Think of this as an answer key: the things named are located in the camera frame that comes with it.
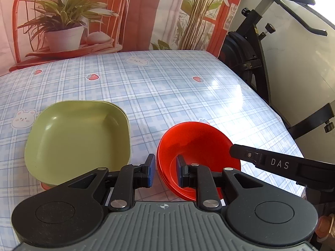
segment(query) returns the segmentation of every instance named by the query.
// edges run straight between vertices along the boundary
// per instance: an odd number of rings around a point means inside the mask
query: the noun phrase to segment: chair backrest
[[[44,35],[31,40],[32,32],[27,28],[17,28],[39,15],[34,10],[36,0],[14,0],[12,9],[13,41],[16,62],[21,62],[27,53],[41,49],[47,45]],[[88,32],[102,31],[114,39],[113,45],[119,43],[119,34],[123,13],[128,6],[128,0],[98,0],[107,4],[107,9],[113,10],[118,17],[101,17],[102,24],[89,23]]]

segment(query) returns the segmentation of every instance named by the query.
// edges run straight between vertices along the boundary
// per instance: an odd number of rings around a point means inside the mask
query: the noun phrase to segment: gray gripper base
[[[232,233],[219,214],[197,209],[193,202],[136,202],[124,212],[110,213],[93,235],[52,251],[265,251]],[[15,251],[44,251],[20,244]],[[307,243],[281,251],[311,251]]]

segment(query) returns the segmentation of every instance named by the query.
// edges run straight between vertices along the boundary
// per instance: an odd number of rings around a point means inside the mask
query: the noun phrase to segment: silver screw
[[[205,207],[210,207],[210,208],[214,208],[214,207],[219,206],[219,202],[216,201],[216,200],[212,200],[212,199],[205,200],[202,204],[203,204]]]
[[[116,209],[121,209],[127,205],[127,202],[125,200],[113,200],[111,202],[111,206]]]

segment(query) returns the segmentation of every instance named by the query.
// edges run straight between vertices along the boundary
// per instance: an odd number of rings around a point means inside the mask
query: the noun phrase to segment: square green bowl
[[[119,171],[131,157],[125,112],[104,101],[63,101],[46,108],[29,134],[24,161],[39,181],[55,186],[98,167]]]

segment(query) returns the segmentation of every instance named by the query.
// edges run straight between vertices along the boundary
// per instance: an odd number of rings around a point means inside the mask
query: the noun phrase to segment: table
[[[122,107],[130,121],[132,163],[155,154],[167,129],[185,121],[208,123],[233,143],[302,157],[280,117],[205,51],[115,53],[17,70],[0,77],[0,251],[18,244],[10,223],[14,207],[43,191],[24,164],[31,125],[46,107],[66,100],[104,100]],[[294,181],[241,164],[249,175],[302,194]],[[180,200],[157,172],[153,187],[137,190],[135,198]]]

